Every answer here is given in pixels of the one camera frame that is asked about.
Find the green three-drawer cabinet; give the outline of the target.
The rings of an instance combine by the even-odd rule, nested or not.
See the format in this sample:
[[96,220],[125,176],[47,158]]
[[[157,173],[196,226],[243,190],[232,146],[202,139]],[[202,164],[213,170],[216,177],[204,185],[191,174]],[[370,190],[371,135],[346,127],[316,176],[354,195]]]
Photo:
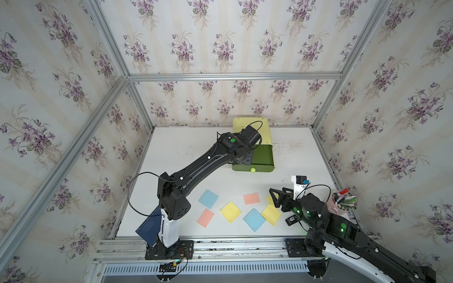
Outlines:
[[237,172],[272,172],[275,165],[269,120],[262,117],[236,117],[233,119],[232,125],[233,133],[241,133],[247,126],[250,126],[260,135],[252,139],[251,148],[254,155],[251,166],[232,165],[232,169]]

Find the pink sticky note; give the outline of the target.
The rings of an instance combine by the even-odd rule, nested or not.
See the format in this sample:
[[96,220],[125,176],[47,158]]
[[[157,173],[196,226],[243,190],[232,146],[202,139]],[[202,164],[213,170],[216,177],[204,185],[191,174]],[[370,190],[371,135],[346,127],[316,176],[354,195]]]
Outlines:
[[200,226],[206,228],[213,217],[214,213],[208,209],[205,209],[198,218],[197,223],[200,224]]
[[259,204],[260,203],[260,198],[258,193],[251,193],[244,195],[244,203],[245,205],[253,205],[253,204]]

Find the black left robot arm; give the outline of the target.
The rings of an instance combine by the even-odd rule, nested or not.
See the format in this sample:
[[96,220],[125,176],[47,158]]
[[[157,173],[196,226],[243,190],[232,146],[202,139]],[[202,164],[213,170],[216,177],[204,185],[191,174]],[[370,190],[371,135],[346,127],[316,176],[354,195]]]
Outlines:
[[157,243],[166,249],[179,241],[179,220],[190,210],[187,196],[215,170],[228,163],[248,158],[263,138],[252,125],[237,133],[218,133],[213,146],[197,160],[178,172],[159,176],[157,197],[163,220]]

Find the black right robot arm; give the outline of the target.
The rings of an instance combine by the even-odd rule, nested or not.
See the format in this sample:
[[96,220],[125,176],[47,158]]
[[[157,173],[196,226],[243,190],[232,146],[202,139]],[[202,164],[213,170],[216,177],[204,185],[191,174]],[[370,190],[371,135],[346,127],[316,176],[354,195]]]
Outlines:
[[312,277],[326,273],[326,266],[320,266],[323,257],[325,262],[338,261],[376,283],[436,282],[436,272],[431,267],[417,266],[396,256],[358,225],[329,212],[326,203],[314,194],[294,199],[292,189],[270,189],[269,192],[276,208],[292,212],[296,222],[309,227],[306,236],[286,239],[285,247],[290,258],[315,258],[315,262],[309,264]]

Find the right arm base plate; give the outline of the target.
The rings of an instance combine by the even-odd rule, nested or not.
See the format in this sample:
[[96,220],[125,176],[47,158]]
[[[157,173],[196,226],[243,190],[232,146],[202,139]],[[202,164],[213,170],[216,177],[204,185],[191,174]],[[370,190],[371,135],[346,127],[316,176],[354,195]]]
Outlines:
[[320,236],[286,238],[284,244],[290,258],[321,258],[326,256],[324,254],[327,251],[326,244],[335,248],[332,242],[329,243]]

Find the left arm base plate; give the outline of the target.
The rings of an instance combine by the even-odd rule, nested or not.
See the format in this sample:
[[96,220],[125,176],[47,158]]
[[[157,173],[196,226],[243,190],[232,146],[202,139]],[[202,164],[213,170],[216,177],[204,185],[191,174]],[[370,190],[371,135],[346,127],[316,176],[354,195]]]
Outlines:
[[192,259],[194,250],[194,241],[178,241],[169,248],[163,243],[157,241],[154,246],[146,245],[146,260],[158,259]]

